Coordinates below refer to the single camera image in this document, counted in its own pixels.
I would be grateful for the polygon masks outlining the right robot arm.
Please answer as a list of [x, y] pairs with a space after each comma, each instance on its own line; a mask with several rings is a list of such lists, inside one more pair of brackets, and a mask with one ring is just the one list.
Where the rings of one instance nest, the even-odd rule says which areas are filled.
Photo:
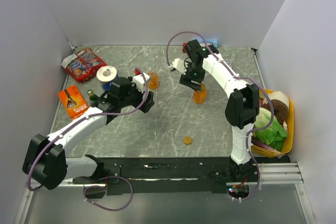
[[239, 182], [248, 175], [244, 164], [250, 160], [251, 137], [248, 134], [259, 114], [259, 88], [240, 80], [212, 45], [202, 47], [195, 39], [186, 44], [185, 51], [189, 62], [176, 58], [172, 63], [172, 68], [181, 73], [180, 84], [201, 91], [201, 84], [208, 73], [228, 97], [225, 116], [232, 126], [233, 149], [230, 157], [236, 163], [230, 167], [229, 174]]

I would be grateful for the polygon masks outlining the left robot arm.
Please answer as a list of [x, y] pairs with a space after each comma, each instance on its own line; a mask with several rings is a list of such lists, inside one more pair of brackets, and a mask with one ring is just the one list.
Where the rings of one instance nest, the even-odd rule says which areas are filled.
[[104, 176], [104, 163], [100, 159], [92, 155], [81, 158], [68, 155], [85, 137], [123, 115], [123, 108], [132, 106], [135, 111], [147, 113], [154, 106], [149, 80], [146, 73], [116, 78], [82, 116], [48, 136], [35, 135], [28, 146], [23, 172], [49, 190], [68, 178], [86, 177], [92, 183], [100, 182]]

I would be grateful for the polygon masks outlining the orange juice bottle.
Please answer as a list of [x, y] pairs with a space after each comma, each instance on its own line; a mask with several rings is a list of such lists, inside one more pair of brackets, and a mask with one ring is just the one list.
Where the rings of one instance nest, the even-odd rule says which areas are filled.
[[160, 85], [159, 76], [154, 70], [150, 70], [148, 74], [150, 76], [150, 80], [148, 81], [148, 87], [151, 90], [156, 90]]
[[201, 89], [193, 92], [193, 101], [196, 104], [202, 104], [205, 102], [207, 96], [206, 85], [201, 84]]

